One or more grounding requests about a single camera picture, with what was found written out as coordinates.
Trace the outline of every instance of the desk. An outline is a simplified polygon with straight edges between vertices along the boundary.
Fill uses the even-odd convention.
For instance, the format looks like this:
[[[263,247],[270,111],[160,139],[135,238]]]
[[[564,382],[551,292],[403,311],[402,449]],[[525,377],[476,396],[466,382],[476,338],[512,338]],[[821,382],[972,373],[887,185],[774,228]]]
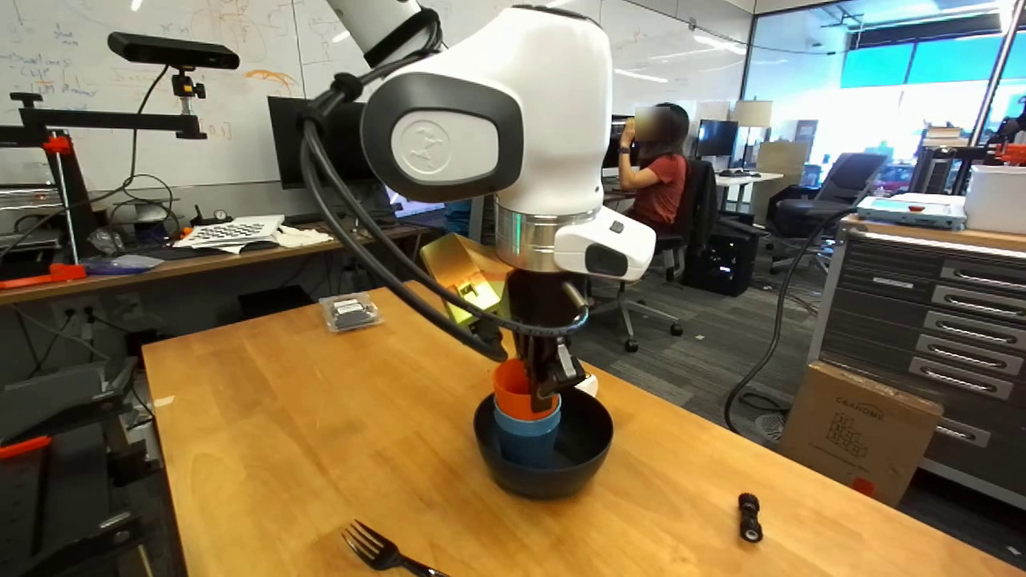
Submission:
[[[749,203],[753,196],[753,185],[756,182],[774,182],[774,181],[783,181],[783,174],[748,174],[748,176],[714,176],[714,185],[726,189],[719,206],[727,209],[742,209],[745,203]]]
[[[1016,574],[600,370],[602,471],[570,499],[509,497],[471,433],[495,366],[371,298],[384,323],[364,332],[296,307],[146,351],[193,577],[371,574],[339,543],[349,518],[452,577]],[[742,491],[762,499],[756,547]]]
[[[388,234],[397,238],[414,238],[425,228],[390,228]],[[183,257],[183,261],[166,261],[163,267],[142,272],[142,276],[87,276],[82,283],[61,283],[61,285],[40,285],[40,290],[10,290],[0,292],[0,307],[13,304],[33,304],[33,300],[55,300],[55,298],[75,298],[75,295],[98,295],[98,292],[117,292],[117,290],[135,290],[148,283],[166,283],[166,278],[186,278],[186,276],[208,276],[208,272],[226,272],[226,268],[245,268],[245,267],[263,267],[263,262],[281,262],[281,261],[303,261],[303,257],[319,257],[319,252],[335,252],[339,251],[336,240],[326,243],[307,243],[307,247],[275,247],[275,251],[253,251],[253,252],[216,252],[216,257]]]

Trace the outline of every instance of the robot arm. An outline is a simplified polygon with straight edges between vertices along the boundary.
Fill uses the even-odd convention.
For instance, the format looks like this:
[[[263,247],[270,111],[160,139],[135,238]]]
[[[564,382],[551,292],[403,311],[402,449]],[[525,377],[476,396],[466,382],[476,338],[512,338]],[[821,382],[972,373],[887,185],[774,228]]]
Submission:
[[[509,8],[437,54],[440,22],[414,0],[329,8],[371,64],[358,84],[384,77],[358,125],[370,166],[425,203],[495,196],[498,252],[515,268],[506,283],[512,321],[495,321],[515,332],[540,392],[580,382],[564,338],[588,304],[569,278],[638,278],[654,252],[652,228],[602,209],[607,33],[577,13]],[[492,319],[460,295],[442,298]]]

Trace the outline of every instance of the blue bowl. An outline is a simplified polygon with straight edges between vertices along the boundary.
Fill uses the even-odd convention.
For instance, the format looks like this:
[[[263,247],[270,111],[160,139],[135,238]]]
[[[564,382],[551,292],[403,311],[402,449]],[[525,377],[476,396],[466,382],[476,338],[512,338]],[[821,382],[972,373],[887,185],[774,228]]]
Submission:
[[[564,392],[549,456],[534,453],[534,459],[522,461],[503,449],[509,439],[498,430],[495,397],[484,397],[476,413],[476,437],[492,478],[503,491],[551,499],[577,494],[602,469],[613,444],[613,416],[596,397],[570,387]]]

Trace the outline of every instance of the floor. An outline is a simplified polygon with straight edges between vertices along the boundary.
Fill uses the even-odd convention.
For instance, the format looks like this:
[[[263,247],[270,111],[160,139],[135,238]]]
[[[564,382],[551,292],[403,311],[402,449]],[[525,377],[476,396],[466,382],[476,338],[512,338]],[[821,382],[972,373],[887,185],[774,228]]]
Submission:
[[[631,295],[681,315],[684,332],[675,338],[665,319],[631,315],[642,351],[624,352],[618,315],[600,315],[577,332],[574,351],[684,412],[726,422],[731,387],[766,355],[776,285],[780,276],[769,276],[766,262],[756,267],[753,290],[737,298],[647,276]],[[745,387],[749,396],[742,396],[742,404],[731,412],[731,422],[769,449],[806,373],[821,285],[824,272],[818,267],[795,268],[774,359],[749,377]],[[915,478],[901,509],[1026,571],[1022,509],[933,476]]]

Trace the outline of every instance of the person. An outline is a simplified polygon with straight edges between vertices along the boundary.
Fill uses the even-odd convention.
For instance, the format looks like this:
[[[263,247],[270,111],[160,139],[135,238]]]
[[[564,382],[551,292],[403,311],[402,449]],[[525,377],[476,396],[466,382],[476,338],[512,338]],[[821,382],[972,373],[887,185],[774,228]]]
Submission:
[[[631,218],[659,234],[669,231],[684,203],[689,134],[685,110],[659,103],[644,125],[628,118],[618,134],[618,185],[635,199]]]

